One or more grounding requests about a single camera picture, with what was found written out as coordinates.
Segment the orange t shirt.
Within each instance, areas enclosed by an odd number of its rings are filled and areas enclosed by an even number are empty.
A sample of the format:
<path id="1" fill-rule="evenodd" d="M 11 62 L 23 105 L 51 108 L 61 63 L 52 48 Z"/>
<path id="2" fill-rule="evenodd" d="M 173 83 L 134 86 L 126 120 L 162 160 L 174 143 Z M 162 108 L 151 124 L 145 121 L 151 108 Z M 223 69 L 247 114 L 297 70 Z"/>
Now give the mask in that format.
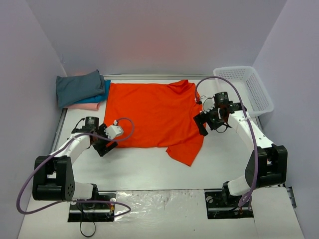
<path id="1" fill-rule="evenodd" d="M 174 160 L 191 166 L 204 137 L 194 121 L 201 111 L 195 84 L 111 83 L 104 123 L 119 120 L 124 130 L 119 148 L 162 147 Z"/>

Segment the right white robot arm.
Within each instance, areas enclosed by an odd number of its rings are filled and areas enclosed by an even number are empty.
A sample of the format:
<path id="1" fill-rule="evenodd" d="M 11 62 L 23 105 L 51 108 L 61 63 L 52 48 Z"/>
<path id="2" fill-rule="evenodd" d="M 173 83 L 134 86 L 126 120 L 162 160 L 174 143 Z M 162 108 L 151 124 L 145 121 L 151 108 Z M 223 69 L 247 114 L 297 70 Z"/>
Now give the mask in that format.
<path id="1" fill-rule="evenodd" d="M 211 130 L 225 126 L 235 130 L 251 152 L 243 176 L 223 184 L 221 200 L 224 204 L 232 206 L 238 200 L 244 202 L 254 189 L 285 183 L 287 149 L 276 145 L 261 132 L 241 102 L 229 100 L 227 92 L 213 97 L 202 96 L 196 98 L 196 102 L 202 105 L 202 111 L 193 119 L 202 136 L 208 134 L 206 126 Z"/>

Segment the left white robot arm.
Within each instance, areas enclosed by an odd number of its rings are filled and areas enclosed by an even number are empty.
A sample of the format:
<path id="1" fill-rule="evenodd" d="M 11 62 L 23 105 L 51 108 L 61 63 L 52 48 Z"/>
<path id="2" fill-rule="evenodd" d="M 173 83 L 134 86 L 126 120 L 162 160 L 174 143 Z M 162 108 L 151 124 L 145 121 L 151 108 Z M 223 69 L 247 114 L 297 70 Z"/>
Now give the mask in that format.
<path id="1" fill-rule="evenodd" d="M 115 148 L 113 140 L 124 130 L 113 125 L 99 124 L 97 117 L 85 117 L 81 128 L 74 127 L 67 141 L 49 156 L 39 156 L 34 168 L 32 196 L 38 201 L 71 202 L 82 200 L 88 208 L 100 203 L 98 187 L 93 183 L 78 183 L 74 179 L 72 163 L 88 148 L 93 147 L 100 157 Z"/>

